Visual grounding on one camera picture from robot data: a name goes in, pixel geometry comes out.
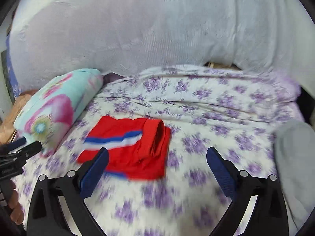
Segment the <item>person left hand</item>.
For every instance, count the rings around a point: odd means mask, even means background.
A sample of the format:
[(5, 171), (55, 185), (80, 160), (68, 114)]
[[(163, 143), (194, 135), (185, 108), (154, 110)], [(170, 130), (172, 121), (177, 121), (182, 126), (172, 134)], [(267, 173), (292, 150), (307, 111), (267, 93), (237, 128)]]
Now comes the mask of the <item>person left hand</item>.
[(10, 185), (12, 187), (12, 196), (8, 201), (8, 206), (12, 209), (10, 217), (15, 224), (21, 225), (23, 223), (24, 213), (19, 202), (19, 195), (16, 191), (16, 185), (12, 180), (10, 181)]

